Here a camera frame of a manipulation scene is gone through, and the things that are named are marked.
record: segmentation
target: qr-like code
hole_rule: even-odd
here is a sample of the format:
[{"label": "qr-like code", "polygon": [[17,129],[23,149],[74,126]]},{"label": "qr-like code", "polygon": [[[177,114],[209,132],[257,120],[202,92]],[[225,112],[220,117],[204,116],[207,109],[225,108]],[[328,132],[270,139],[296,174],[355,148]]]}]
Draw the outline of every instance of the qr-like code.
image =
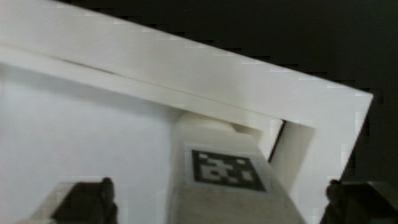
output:
[{"label": "qr-like code", "polygon": [[264,191],[248,158],[191,150],[191,161],[197,182]]}]

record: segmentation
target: white surface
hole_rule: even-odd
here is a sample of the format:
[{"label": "white surface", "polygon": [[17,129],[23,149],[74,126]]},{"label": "white surface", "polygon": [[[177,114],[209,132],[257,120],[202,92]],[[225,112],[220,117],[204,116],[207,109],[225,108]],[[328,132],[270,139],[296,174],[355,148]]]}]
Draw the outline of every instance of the white surface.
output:
[{"label": "white surface", "polygon": [[161,224],[181,112],[3,65],[0,79],[0,223],[30,218],[62,182],[110,176],[120,224]]},{"label": "white surface", "polygon": [[[252,136],[204,127],[200,124],[195,125],[190,119],[191,117],[184,114],[172,132],[175,143],[172,149],[174,203],[168,224],[303,224]],[[197,182],[191,150],[245,157],[250,160],[266,191]],[[238,169],[223,164],[223,160],[211,162],[218,165],[200,166],[200,168],[213,170],[227,167],[236,172]],[[223,172],[223,176],[229,176],[223,168],[218,169],[218,173],[222,175]],[[218,178],[218,175],[209,174],[207,179],[211,178]]]},{"label": "white surface", "polygon": [[[312,128],[300,159],[286,154],[271,165],[295,180],[284,187],[318,223],[371,95],[53,1],[0,4],[0,61],[257,128],[263,136],[275,136],[280,123],[261,114]],[[289,136],[296,141],[300,133]],[[273,142],[259,144],[268,156]]]}]

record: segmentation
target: white panel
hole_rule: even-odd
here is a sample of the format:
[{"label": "white panel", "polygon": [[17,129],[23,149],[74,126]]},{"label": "white panel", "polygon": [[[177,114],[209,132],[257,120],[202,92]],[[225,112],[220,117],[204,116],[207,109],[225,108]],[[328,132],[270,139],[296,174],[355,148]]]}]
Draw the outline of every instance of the white panel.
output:
[{"label": "white panel", "polygon": [[120,224],[161,224],[179,110],[5,66],[0,74],[0,223],[30,217],[62,182],[110,176]]}]

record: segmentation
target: white box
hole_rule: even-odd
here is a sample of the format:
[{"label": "white box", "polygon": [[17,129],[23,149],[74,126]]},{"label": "white box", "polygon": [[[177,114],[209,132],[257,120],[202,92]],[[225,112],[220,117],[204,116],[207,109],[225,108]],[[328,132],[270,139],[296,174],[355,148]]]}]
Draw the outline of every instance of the white box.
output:
[{"label": "white box", "polygon": [[0,3],[3,64],[257,129],[264,157],[287,121],[271,166],[318,223],[371,95],[55,1]]}]

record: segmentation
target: black background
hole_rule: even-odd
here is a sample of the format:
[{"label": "black background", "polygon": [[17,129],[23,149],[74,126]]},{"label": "black background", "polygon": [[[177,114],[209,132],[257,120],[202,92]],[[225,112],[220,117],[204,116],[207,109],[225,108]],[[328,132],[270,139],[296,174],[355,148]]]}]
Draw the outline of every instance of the black background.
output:
[{"label": "black background", "polygon": [[398,1],[64,1],[374,94],[343,180],[398,187]]}]

